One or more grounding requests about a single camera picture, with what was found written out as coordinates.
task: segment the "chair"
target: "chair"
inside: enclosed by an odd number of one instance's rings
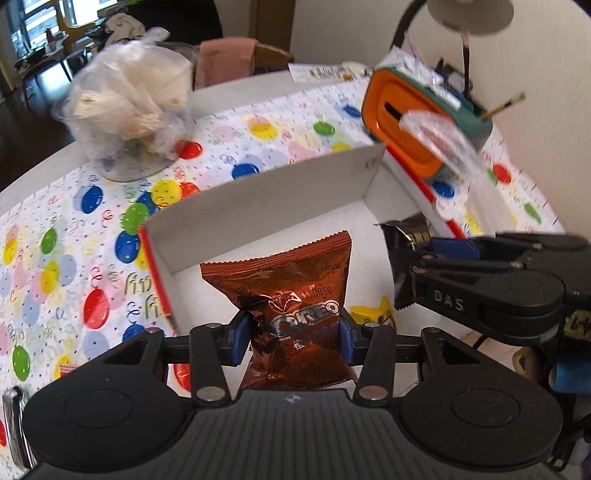
[[[61,13],[60,0],[50,0],[48,2],[56,9],[57,26],[62,32],[65,32],[67,37],[64,40],[64,49],[66,54],[74,53],[78,50],[76,43],[86,36],[86,30],[95,26],[95,22],[90,22],[85,25],[78,25],[73,27],[70,25],[63,14]]]

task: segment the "screw head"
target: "screw head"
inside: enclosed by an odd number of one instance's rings
[[[388,390],[379,385],[366,385],[359,389],[359,396],[365,400],[383,400],[388,396]]]
[[[203,401],[219,401],[224,396],[226,396],[224,389],[215,387],[214,385],[210,385],[209,387],[201,387],[199,390],[197,390],[197,398]]]

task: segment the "white cardboard box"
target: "white cardboard box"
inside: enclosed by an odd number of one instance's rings
[[[314,158],[206,190],[151,217],[142,241],[176,332],[228,323],[237,311],[203,281],[200,263],[266,257],[342,230],[353,241],[345,307],[377,306],[383,296],[393,304],[388,253],[376,224],[410,216],[418,207],[383,157],[384,146],[372,145]],[[403,335],[432,325],[460,337],[469,331],[418,305],[396,312],[395,320]],[[224,367],[233,395],[249,358],[247,352],[240,366]],[[395,391],[415,378],[414,367],[403,370]]]

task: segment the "plastic bag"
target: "plastic bag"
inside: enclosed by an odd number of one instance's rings
[[[449,118],[413,110],[402,116],[400,127],[470,184],[466,210],[485,235],[515,229],[507,205],[491,182],[484,161]]]
[[[187,135],[193,64],[155,45],[166,37],[153,28],[100,52],[74,78],[57,113],[110,180],[156,173],[177,158],[175,146]]]

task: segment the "pencil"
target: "pencil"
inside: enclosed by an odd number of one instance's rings
[[[503,105],[499,105],[498,107],[493,108],[491,111],[489,111],[487,113],[483,113],[481,116],[478,117],[478,120],[490,120],[492,117],[494,117],[498,113],[504,112],[512,105],[522,102],[523,100],[525,100],[525,92],[521,92],[518,96],[513,97],[511,100],[509,100],[506,103],[503,103]]]

